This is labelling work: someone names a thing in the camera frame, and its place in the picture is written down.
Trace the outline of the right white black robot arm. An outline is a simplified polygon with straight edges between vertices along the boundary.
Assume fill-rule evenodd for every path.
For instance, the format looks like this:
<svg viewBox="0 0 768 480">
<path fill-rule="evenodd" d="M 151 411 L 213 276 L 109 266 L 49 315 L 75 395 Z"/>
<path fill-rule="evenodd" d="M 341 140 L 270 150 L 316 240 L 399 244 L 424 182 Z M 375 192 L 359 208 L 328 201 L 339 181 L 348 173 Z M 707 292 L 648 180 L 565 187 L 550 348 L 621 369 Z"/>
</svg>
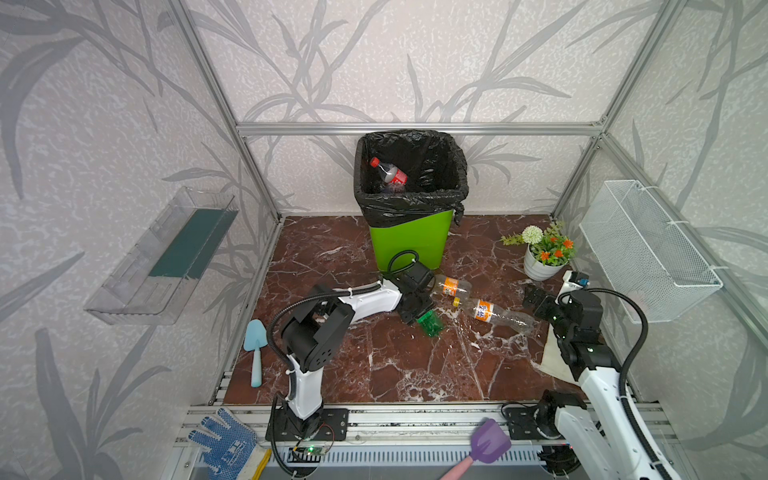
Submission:
<svg viewBox="0 0 768 480">
<path fill-rule="evenodd" d="M 543 442 L 538 455 L 553 477 L 582 468 L 592 479 L 677 479 L 628 391 L 628 372 L 648 335 L 618 360 L 601 340 L 600 288 L 565 283 L 558 295 L 537 286 L 523 305 L 548 323 L 560 355 L 581 392 L 547 390 L 535 405 L 506 403 L 501 415 L 513 440 Z"/>
</svg>

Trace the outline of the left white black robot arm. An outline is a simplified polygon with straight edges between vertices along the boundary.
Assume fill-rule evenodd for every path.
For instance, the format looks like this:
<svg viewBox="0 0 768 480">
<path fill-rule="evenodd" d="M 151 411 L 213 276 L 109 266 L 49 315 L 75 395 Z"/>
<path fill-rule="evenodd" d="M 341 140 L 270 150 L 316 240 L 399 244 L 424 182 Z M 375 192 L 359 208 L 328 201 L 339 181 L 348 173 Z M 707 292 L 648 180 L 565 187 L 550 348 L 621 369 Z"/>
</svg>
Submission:
<svg viewBox="0 0 768 480">
<path fill-rule="evenodd" d="M 267 342 L 286 366 L 287 395 L 273 398 L 266 439 L 274 442 L 346 439 L 350 411 L 327 407 L 322 396 L 323 372 L 339 352 L 353 323 L 383 313 L 396 313 L 407 324 L 438 333 L 442 324 L 433 312 L 431 289 L 436 277 L 414 250 L 400 268 L 391 260 L 377 281 L 347 289 L 315 285 L 307 297 L 282 309 L 270 322 Z"/>
</svg>

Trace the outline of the green sprite bottle yellow cap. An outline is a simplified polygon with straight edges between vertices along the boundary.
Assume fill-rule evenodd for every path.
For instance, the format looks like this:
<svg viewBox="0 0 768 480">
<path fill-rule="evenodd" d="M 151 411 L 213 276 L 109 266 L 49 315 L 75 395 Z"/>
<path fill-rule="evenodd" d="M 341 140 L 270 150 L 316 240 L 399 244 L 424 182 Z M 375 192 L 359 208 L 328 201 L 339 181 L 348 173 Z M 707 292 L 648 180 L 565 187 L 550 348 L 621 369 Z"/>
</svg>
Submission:
<svg viewBox="0 0 768 480">
<path fill-rule="evenodd" d="M 434 310 L 429 310 L 417 319 L 417 324 L 430 338 L 436 338 L 444 330 L 444 324 Z"/>
</svg>

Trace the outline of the orange fanta label bottle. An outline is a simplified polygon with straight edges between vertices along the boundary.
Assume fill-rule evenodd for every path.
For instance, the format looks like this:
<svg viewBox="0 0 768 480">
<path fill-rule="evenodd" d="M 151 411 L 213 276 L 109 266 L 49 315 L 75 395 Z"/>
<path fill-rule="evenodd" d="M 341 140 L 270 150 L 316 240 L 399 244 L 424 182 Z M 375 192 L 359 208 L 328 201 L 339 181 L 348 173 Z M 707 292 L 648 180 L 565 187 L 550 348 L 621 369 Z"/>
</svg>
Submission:
<svg viewBox="0 0 768 480">
<path fill-rule="evenodd" d="M 538 321 L 528 314 L 514 312 L 498 305 L 469 298 L 462 300 L 455 297 L 452 305 L 458 308 L 471 319 L 491 325 L 500 325 L 512 328 L 519 334 L 532 335 L 535 332 Z"/>
</svg>

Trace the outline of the coca cola bottle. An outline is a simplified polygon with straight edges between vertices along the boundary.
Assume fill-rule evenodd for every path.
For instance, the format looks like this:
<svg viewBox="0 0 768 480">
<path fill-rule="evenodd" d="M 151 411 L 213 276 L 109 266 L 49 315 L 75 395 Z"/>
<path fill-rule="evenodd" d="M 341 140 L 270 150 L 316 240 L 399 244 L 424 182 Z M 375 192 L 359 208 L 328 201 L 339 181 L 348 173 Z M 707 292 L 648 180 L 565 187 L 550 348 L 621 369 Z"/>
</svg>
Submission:
<svg viewBox="0 0 768 480">
<path fill-rule="evenodd" d="M 369 165 L 379 174 L 383 184 L 390 189 L 404 189 L 408 182 L 407 174 L 396 165 L 373 157 Z"/>
</svg>

